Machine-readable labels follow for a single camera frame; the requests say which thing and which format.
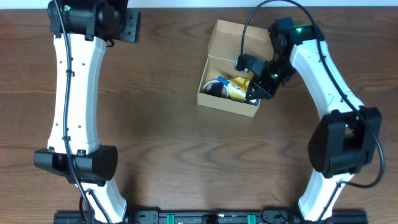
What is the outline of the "cardboard box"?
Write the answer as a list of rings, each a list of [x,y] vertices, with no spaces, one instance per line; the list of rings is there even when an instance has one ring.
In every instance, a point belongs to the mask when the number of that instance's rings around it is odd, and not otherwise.
[[[218,82],[218,77],[223,77],[234,84],[238,84],[239,79],[248,80],[253,77],[252,72],[244,73],[234,69],[241,51],[243,29],[242,24],[217,20],[208,44],[208,57],[197,91],[197,104],[253,117],[259,108],[258,103],[254,105],[232,100],[231,89],[223,90],[220,97],[211,96],[205,92],[210,89],[211,84]],[[268,30],[248,26],[244,40],[244,53],[265,61],[272,58],[272,51]]]

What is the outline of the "black teardrop-shaped object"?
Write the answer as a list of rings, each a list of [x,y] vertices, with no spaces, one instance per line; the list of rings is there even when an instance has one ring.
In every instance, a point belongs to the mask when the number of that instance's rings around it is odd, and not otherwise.
[[[207,94],[220,98],[228,97],[228,91],[226,90],[226,87],[220,82],[212,83],[208,88]]]

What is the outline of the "white tape roll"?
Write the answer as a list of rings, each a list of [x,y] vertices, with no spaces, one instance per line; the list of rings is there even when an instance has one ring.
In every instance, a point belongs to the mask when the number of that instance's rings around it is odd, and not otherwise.
[[[218,80],[212,80],[204,84],[202,88],[202,92],[207,95],[219,97],[219,98],[228,98],[229,90],[228,87],[222,84]]]

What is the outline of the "small yellow tape roll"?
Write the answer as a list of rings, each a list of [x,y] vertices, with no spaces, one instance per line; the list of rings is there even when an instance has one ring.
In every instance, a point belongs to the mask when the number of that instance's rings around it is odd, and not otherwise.
[[[236,78],[237,86],[245,92],[247,92],[248,90],[250,81],[251,81],[250,78],[243,78],[243,77]]]

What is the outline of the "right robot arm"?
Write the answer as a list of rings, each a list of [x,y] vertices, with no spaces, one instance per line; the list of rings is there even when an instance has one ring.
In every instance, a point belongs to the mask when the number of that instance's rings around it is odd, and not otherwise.
[[[298,210],[288,213],[289,223],[366,223],[364,211],[333,206],[354,175],[382,152],[379,110],[364,106],[347,86],[315,23],[296,26],[290,18],[278,19],[268,34],[274,51],[271,60],[241,52],[236,61],[236,70],[254,75],[246,99],[270,99],[298,73],[320,118],[308,143],[312,174]]]

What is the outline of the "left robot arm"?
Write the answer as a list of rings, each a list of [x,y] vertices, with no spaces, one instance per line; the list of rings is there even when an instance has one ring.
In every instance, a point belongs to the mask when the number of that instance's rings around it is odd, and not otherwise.
[[[51,1],[47,13],[57,59],[55,114],[34,164],[77,186],[79,221],[133,223],[114,178],[118,150],[99,141],[97,102],[106,49],[117,40],[136,43],[141,14],[127,0]]]

